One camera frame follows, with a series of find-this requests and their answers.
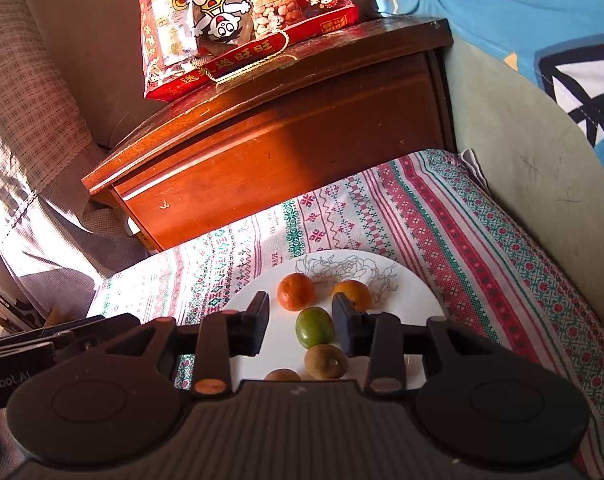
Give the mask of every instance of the green lime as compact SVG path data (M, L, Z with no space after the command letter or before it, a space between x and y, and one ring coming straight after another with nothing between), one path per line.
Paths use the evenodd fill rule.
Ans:
M302 346L309 349L333 341L335 329L328 312L318 306L310 306L297 315L295 334Z

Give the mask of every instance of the drawer front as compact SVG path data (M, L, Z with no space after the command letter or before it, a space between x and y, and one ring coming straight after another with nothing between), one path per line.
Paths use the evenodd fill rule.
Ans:
M115 186L162 249L387 160L444 148L426 54L284 95Z

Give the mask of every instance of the wooden nightstand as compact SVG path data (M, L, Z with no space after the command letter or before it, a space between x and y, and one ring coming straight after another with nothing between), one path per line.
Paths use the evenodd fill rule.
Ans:
M167 105L83 183L159 250L425 148L454 150L446 20L386 18L294 45Z

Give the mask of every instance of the black device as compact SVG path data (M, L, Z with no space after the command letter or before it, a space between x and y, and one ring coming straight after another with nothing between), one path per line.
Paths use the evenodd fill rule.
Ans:
M132 314L94 316L0 337L0 408L29 378L139 325Z
M356 312L333 322L355 381L249 381L229 360L255 356L269 320L258 293L245 312L198 325L160 318L24 382L8 424L29 460L12 480L442 479L577 480L570 460L589 408L567 380L464 326ZM195 354L192 386L173 384ZM427 382L405 389L405 354Z

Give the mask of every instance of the patterned fabric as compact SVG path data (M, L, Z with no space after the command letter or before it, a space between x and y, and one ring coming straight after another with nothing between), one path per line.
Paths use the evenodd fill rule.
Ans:
M103 159L24 0L0 0L0 253L42 314L83 316L146 256L81 178Z
M477 333L578 385L591 403L578 465L604 477L604 328L546 254L471 178L429 150L358 173L125 270L90 314L196 323L269 267L327 249L389 257ZM176 383L187 387L185 359Z
M26 2L0 0L0 240L90 140Z

